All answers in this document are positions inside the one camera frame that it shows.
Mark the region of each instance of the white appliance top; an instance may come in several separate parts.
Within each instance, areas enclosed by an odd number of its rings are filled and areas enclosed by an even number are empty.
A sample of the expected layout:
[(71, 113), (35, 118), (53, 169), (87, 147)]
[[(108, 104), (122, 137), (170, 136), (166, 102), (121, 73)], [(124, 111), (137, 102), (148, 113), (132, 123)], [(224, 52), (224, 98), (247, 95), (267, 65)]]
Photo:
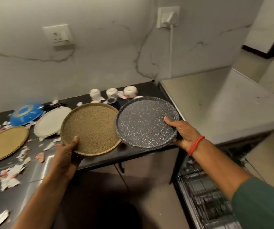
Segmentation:
[(181, 117), (214, 144), (274, 130), (274, 94), (234, 69), (161, 84)]

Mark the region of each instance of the blue bowl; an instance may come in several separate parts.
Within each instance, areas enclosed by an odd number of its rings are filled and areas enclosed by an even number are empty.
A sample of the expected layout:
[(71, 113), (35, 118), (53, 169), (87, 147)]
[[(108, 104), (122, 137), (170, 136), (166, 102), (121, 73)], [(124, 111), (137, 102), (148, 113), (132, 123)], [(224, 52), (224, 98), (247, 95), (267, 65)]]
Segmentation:
[(44, 112), (42, 104), (27, 104), (15, 110), (10, 116), (12, 126), (22, 126), (38, 118)]

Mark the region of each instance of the dark countertop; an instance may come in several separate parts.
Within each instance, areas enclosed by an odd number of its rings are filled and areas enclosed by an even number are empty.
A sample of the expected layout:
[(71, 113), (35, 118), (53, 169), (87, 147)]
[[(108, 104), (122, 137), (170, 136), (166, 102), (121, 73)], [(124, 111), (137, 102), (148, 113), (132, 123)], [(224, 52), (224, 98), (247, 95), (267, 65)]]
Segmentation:
[[(138, 95), (141, 96), (154, 96), (158, 98), (162, 98), (164, 100), (170, 101), (168, 97), (166, 97), (153, 82), (146, 82), (141, 84), (134, 85), (138, 89)], [(124, 87), (117, 88), (118, 91), (122, 91)], [(107, 99), (105, 91), (101, 92), (101, 95)], [(76, 104), (82, 101), (83, 104), (90, 103), (91, 98), (89, 94), (83, 96), (72, 97), (64, 100), (59, 100), (59, 103), (66, 103), (68, 107), (71, 109), (76, 108)], [(121, 105), (124, 105), (129, 100), (118, 99)], [(9, 121), (8, 115), (13, 111), (6, 111), (0, 113), (0, 125), (4, 121)], [(29, 130), (29, 138), (28, 139), (36, 139), (37, 137), (33, 133), (33, 127)], [(10, 211), (9, 218), (11, 222), (4, 223), (0, 228), (10, 228), (13, 225), (13, 222), (19, 215), (23, 206), (27, 203), (29, 198), (32, 196), (33, 192), (37, 189), (38, 185), (41, 183), (41, 180), (47, 174), (48, 167), (51, 164), (51, 161), (54, 157), (54, 153), (56, 151), (55, 147), (45, 151), (46, 160), (44, 163), (39, 163), (34, 159), (34, 156), (41, 152), (54, 138), (58, 138), (59, 136), (51, 136), (46, 138), (44, 141), (39, 142), (38, 140), (32, 142), (26, 142), (23, 146), (28, 146), (31, 150), (28, 151), (27, 156), (31, 157), (31, 162), (27, 163), (26, 169), (17, 176), (17, 179), (21, 182), (20, 185), (15, 186), (10, 189), (6, 189), (4, 192), (0, 191), (0, 213), (6, 209)], [(169, 145), (159, 150), (140, 150), (137, 148), (133, 148), (131, 146), (127, 146), (125, 144), (119, 145), (117, 148), (112, 150), (109, 153), (85, 158), (80, 166), (78, 167), (78, 171), (81, 170), (91, 170), (99, 167), (124, 162), (127, 160), (131, 160), (134, 158), (138, 158), (141, 156), (145, 156), (147, 154), (169, 150), (171, 148), (175, 148), (175, 145)], [(15, 153), (10, 155), (9, 157), (0, 161), (0, 171), (13, 166), (15, 164), (21, 164), (16, 158), (21, 149), (17, 150)]]

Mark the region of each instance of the hand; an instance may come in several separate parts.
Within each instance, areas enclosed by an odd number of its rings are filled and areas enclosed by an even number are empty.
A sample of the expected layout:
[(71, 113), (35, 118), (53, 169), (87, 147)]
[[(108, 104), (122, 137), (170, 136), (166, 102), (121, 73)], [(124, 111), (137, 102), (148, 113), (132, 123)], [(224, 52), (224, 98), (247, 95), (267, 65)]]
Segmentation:
[(187, 152), (196, 140), (201, 137), (200, 133), (186, 121), (174, 121), (168, 117), (164, 117), (163, 119), (168, 125), (177, 128), (177, 131), (182, 136), (182, 139), (178, 140), (175, 138), (174, 143)]
[(75, 136), (72, 143), (66, 146), (63, 146), (63, 144), (59, 145), (51, 165), (51, 175), (61, 178), (65, 177), (68, 181), (72, 179), (83, 159), (72, 153), (78, 147), (78, 144), (79, 137)]

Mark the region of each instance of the gray speckled plate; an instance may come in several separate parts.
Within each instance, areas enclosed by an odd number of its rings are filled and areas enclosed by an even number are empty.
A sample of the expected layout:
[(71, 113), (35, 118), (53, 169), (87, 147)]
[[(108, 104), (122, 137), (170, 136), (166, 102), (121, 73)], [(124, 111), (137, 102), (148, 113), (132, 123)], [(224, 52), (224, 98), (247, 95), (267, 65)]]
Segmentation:
[(177, 135), (163, 117), (179, 120), (179, 114), (169, 102), (156, 97), (131, 100), (116, 117), (116, 132), (127, 145), (140, 149), (159, 149), (170, 144)]

